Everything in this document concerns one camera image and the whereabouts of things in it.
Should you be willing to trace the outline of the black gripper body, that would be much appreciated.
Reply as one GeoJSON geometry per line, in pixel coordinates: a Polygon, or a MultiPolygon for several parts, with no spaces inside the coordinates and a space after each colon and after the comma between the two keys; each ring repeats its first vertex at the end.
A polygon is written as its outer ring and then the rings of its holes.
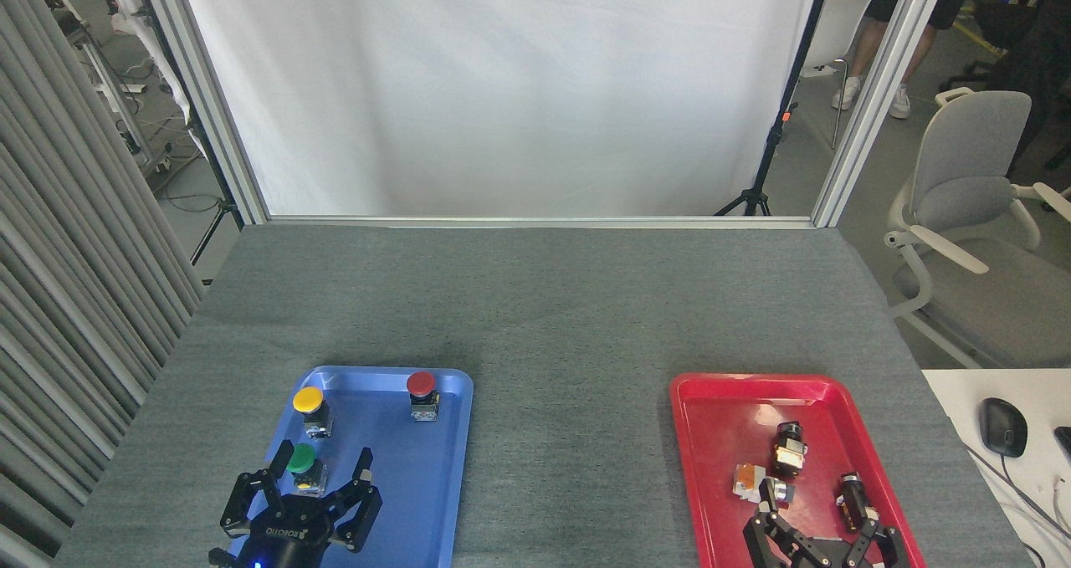
{"type": "Polygon", "coordinates": [[[283,517],[263,509],[252,519],[242,567],[319,567],[325,558],[334,529],[325,500],[298,494],[282,500],[283,517]]]}
{"type": "Polygon", "coordinates": [[[795,549],[796,567],[845,567],[853,544],[843,539],[808,539],[795,549]]]}

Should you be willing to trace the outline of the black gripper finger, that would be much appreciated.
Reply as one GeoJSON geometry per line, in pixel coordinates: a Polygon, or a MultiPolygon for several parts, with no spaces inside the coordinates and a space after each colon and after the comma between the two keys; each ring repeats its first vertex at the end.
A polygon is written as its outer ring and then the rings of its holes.
{"type": "Polygon", "coordinates": [[[760,502],[745,525],[746,553],[754,567],[817,567],[817,549],[806,536],[760,502]]]}
{"type": "Polygon", "coordinates": [[[267,468],[255,473],[241,473],[237,477],[223,514],[218,519],[218,526],[225,530],[229,538],[236,539],[251,533],[248,507],[258,492],[263,492],[270,515],[287,517],[287,508],[284,506],[282,495],[280,495],[278,481],[280,477],[286,473],[292,453],[295,453],[295,443],[283,440],[267,468]]]}
{"type": "Polygon", "coordinates": [[[844,558],[845,567],[873,567],[865,560],[868,549],[876,541],[881,553],[884,567],[906,567],[907,552],[902,530],[883,526],[876,519],[868,519],[859,530],[856,541],[849,545],[844,558]]]}
{"type": "Polygon", "coordinates": [[[325,510],[331,526],[330,544],[345,545],[360,553],[367,541],[380,509],[382,496],[372,484],[372,450],[363,448],[351,479],[325,496],[325,510]]]}

